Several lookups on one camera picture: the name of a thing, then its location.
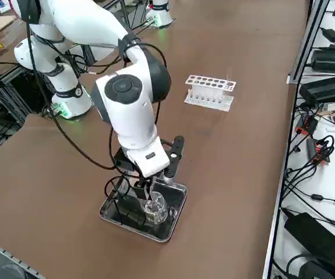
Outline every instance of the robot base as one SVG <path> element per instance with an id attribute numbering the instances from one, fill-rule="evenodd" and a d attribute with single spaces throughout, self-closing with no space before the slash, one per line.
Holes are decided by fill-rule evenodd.
<path id="1" fill-rule="evenodd" d="M 146 15 L 146 21 L 146 26 L 160 29 L 168 27 L 175 19 L 172 19 L 170 12 L 165 10 L 149 10 Z"/>
<path id="2" fill-rule="evenodd" d="M 163 223 L 154 224 L 149 221 L 141 209 L 139 199 L 131 195 L 119 200 L 107 198 L 100 208 L 100 218 L 157 242 L 170 240 L 188 190 L 184 185 L 177 183 L 168 185 L 163 180 L 157 179 L 153 191 L 161 193 L 167 204 L 168 216 Z"/>

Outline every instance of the electronic device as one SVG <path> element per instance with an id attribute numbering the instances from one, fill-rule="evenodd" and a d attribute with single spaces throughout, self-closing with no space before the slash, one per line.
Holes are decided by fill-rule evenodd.
<path id="1" fill-rule="evenodd" d="M 335 51 L 315 50 L 312 54 L 313 71 L 335 73 Z"/>
<path id="2" fill-rule="evenodd" d="M 335 236 L 308 213 L 283 212 L 288 217 L 284 228 L 335 277 L 335 265 L 330 263 L 335 263 Z"/>
<path id="3" fill-rule="evenodd" d="M 300 279 L 335 279 L 328 271 L 321 265 L 310 260 L 304 263 L 299 269 Z"/>
<path id="4" fill-rule="evenodd" d="M 302 135 L 313 135 L 317 125 L 318 121 L 312 115 L 302 113 L 296 124 L 295 132 Z"/>
<path id="5" fill-rule="evenodd" d="M 302 84 L 300 95 L 311 106 L 335 102 L 335 77 Z"/>
<path id="6" fill-rule="evenodd" d="M 307 156 L 308 161 L 311 161 L 313 163 L 319 162 L 322 158 L 324 158 L 322 161 L 320 161 L 320 164 L 329 164 L 330 163 L 330 157 L 325 156 L 323 154 L 323 148 L 324 146 L 314 138 L 307 139 Z"/>

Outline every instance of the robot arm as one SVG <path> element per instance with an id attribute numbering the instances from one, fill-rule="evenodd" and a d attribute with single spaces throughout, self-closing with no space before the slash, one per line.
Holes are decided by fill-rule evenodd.
<path id="1" fill-rule="evenodd" d="M 27 1 L 32 8 L 26 9 Z M 132 65 L 96 81 L 111 125 L 126 157 L 144 177 L 164 170 L 170 159 L 154 125 L 152 102 L 168 94 L 167 69 L 109 11 L 92 0 L 12 0 L 15 11 L 31 24 L 54 25 L 78 44 L 113 44 Z"/>

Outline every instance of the black clamp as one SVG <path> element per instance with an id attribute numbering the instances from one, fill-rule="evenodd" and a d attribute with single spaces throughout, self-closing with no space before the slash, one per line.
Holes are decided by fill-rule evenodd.
<path id="1" fill-rule="evenodd" d="M 130 59 L 128 59 L 126 55 L 125 49 L 132 44 L 133 41 L 140 41 L 140 39 L 133 33 L 128 33 L 123 39 L 118 40 L 118 51 L 120 52 L 120 57 L 125 63 L 129 63 Z"/>
<path id="2" fill-rule="evenodd" d="M 164 170 L 163 174 L 167 178 L 173 178 L 178 170 L 179 161 L 182 158 L 183 147 L 184 147 L 184 137 L 178 135 L 174 138 L 171 145 L 171 149 L 166 151 L 167 156 L 170 159 L 170 165 Z"/>
<path id="3" fill-rule="evenodd" d="M 153 181 L 151 179 L 140 178 L 139 181 L 135 182 L 132 189 L 134 190 L 136 197 L 144 200 L 151 200 L 150 188 Z"/>

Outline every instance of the black power supply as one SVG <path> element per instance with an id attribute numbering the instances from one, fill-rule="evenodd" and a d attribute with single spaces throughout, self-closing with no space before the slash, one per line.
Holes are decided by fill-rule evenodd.
<path id="1" fill-rule="evenodd" d="M 335 236 L 308 213 L 285 214 L 284 228 L 335 278 Z"/>
<path id="2" fill-rule="evenodd" d="M 313 71 L 335 73 L 335 50 L 315 50 L 312 54 Z"/>
<path id="3" fill-rule="evenodd" d="M 328 39 L 330 42 L 335 42 L 335 30 L 333 29 L 324 29 L 320 27 L 322 30 L 322 35 Z"/>

